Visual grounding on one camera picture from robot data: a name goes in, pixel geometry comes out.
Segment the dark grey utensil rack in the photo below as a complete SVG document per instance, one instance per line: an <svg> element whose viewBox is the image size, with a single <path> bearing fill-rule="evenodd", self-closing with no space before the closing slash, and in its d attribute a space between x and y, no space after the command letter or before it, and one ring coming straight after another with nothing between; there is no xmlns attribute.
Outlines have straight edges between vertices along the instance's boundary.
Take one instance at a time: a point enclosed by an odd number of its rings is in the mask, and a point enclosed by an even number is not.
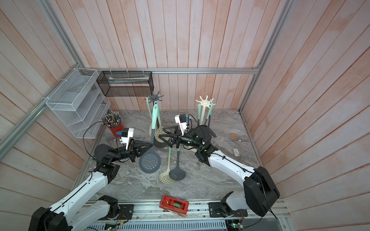
<svg viewBox="0 0 370 231"><path fill-rule="evenodd" d="M152 117L152 112L154 112L154 117L156 119L156 122L151 122L149 127L149 135L151 138L154 137L153 144L157 148L164 148L167 146L167 144L159 138L159 135L163 134L163 126L161 124L161 117L160 117L160 111L158 107L158 101L162 101L161 97L159 96L160 92L157 94L153 94L150 97L146 98L146 104L147 108L149 110L149 115Z"/></svg>

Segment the grey solid spoon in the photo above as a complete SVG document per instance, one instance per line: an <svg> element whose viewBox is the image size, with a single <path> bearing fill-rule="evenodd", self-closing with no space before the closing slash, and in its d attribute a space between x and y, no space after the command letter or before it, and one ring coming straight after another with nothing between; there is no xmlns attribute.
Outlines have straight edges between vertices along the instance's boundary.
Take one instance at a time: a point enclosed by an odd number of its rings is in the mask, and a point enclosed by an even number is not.
<svg viewBox="0 0 370 231"><path fill-rule="evenodd" d="M152 122L156 122L155 117L152 115ZM156 152L154 144L145 154L140 157L139 167L147 174L156 172L161 166L161 157Z"/></svg>

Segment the cream utensil rack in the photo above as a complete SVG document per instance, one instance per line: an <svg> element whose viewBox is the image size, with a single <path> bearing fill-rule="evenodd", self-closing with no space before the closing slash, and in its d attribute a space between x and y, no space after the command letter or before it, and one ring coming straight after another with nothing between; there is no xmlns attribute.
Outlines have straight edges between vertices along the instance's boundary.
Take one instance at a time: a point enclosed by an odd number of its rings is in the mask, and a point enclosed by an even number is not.
<svg viewBox="0 0 370 231"><path fill-rule="evenodd" d="M200 96L200 100L196 100L196 102L201 104L200 124L197 122L197 117L194 118L192 115L188 115L188 129L183 136L185 140L183 147L200 155L208 153L208 150L213 148L211 140L216 138L217 135L210 128L213 99L208 100L208 96L203 99Z"/></svg>

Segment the small white label tag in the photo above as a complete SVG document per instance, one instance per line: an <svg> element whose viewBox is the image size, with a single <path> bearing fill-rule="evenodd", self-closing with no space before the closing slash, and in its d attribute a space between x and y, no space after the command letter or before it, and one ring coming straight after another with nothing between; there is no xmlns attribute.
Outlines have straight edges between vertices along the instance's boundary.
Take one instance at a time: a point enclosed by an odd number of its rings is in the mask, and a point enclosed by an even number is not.
<svg viewBox="0 0 370 231"><path fill-rule="evenodd" d="M234 156L235 157L240 157L240 153L239 153L239 150L237 148L234 148L233 151L234 151Z"/></svg>

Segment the red pencil cup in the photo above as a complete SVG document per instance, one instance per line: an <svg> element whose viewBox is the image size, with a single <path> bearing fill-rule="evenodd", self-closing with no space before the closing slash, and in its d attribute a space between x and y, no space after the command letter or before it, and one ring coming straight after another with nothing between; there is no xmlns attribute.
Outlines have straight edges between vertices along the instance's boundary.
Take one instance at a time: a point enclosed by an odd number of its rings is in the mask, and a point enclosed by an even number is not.
<svg viewBox="0 0 370 231"><path fill-rule="evenodd" d="M108 110L104 113L101 121L110 129L116 138L121 137L121 132L123 131L124 127L121 122L121 117L117 111Z"/></svg>

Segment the black mesh wall basket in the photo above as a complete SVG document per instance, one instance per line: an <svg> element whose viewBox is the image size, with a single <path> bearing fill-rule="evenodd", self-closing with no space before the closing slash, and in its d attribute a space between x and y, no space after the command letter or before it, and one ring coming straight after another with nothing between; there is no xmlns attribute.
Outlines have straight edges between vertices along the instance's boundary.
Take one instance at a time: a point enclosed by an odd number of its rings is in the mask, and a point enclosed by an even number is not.
<svg viewBox="0 0 370 231"><path fill-rule="evenodd" d="M149 71L102 71L97 83L107 97L144 97L154 90Z"/></svg>

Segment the cream skimmer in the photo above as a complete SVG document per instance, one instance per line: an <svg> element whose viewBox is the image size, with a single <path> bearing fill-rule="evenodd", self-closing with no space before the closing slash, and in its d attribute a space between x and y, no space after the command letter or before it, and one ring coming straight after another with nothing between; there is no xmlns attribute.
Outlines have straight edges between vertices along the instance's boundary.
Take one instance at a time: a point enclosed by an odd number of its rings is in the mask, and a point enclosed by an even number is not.
<svg viewBox="0 0 370 231"><path fill-rule="evenodd" d="M172 154L172 148L169 147L169 151L168 151L168 162L167 162L167 169L165 172L161 173L159 175L159 180L162 182L162 183L165 183L165 184L172 184L175 182L175 180L173 180L169 173L170 173L170 163L171 163L171 154Z"/></svg>
<svg viewBox="0 0 370 231"><path fill-rule="evenodd" d="M147 105L147 108L148 108L148 111L149 111L149 115L150 115L150 117L152 119L152 111L151 111L151 108L150 108L149 98L146 98L145 101L146 101L146 105ZM149 133L149 136L151 137L151 134L152 134L152 123L149 126L149 132L148 133Z"/></svg>
<svg viewBox="0 0 370 231"><path fill-rule="evenodd" d="M159 143L164 143L163 140L161 140L159 138L160 135L165 135L165 131L163 130L164 127L162 126L161 124L161 117L160 117L160 111L159 111L159 107L158 107L158 103L157 101L154 102L154 106L153 106L153 111L152 111L152 115L155 117L156 119L156 133L155 133L155 140Z"/></svg>

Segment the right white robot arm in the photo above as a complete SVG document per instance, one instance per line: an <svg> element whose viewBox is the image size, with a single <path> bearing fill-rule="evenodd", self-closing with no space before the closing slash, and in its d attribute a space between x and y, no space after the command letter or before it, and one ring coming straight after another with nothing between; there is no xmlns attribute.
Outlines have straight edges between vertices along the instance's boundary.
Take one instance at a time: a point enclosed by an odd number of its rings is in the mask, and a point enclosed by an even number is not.
<svg viewBox="0 0 370 231"><path fill-rule="evenodd" d="M164 134L159 135L169 147L183 144L196 148L199 162L224 172L243 186L244 192L231 192L225 197L226 208L232 211L249 208L263 217L279 199L280 192L267 169L262 166L253 168L226 156L211 143L216 134L208 126L197 126L187 134L182 133L178 126L171 128L174 132L167 127Z"/></svg>

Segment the red tape dispenser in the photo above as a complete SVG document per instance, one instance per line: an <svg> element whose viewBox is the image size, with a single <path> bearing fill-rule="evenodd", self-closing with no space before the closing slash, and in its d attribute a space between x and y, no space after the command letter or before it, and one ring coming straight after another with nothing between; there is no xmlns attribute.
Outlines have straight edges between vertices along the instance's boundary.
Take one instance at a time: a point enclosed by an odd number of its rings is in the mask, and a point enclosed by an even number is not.
<svg viewBox="0 0 370 231"><path fill-rule="evenodd" d="M189 207L188 201L180 200L166 195L162 196L160 202L161 209L172 212L182 217L187 216L188 207Z"/></svg>

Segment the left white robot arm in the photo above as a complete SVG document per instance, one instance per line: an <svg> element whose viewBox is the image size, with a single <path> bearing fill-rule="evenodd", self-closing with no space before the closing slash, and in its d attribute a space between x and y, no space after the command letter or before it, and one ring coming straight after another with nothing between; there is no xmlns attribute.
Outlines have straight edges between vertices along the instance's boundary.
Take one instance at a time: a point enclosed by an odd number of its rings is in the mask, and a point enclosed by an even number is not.
<svg viewBox="0 0 370 231"><path fill-rule="evenodd" d="M118 200L104 195L84 211L80 209L94 194L107 186L116 177L119 165L116 161L145 154L153 144L145 141L130 140L129 144L113 148L100 144L95 148L93 160L97 166L90 176L67 196L48 208L40 207L30 220L30 231L82 231L101 218L117 220L122 216Z"/></svg>

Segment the small brown round coaster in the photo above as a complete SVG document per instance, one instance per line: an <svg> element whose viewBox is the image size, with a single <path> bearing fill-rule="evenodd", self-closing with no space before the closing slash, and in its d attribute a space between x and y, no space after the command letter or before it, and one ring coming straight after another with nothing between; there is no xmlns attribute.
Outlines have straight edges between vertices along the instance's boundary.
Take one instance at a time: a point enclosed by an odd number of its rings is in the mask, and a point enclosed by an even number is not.
<svg viewBox="0 0 370 231"><path fill-rule="evenodd" d="M238 138L238 136L235 133L231 133L230 138L233 139L233 140L236 140Z"/></svg>

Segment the aluminium frame rail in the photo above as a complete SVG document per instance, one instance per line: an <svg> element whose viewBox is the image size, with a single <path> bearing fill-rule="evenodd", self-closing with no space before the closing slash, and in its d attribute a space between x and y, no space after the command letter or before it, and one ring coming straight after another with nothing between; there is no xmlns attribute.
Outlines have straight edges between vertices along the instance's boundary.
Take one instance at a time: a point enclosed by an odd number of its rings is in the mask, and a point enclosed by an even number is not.
<svg viewBox="0 0 370 231"><path fill-rule="evenodd" d="M258 68L96 68L101 71L151 72L152 74L256 74Z"/></svg>

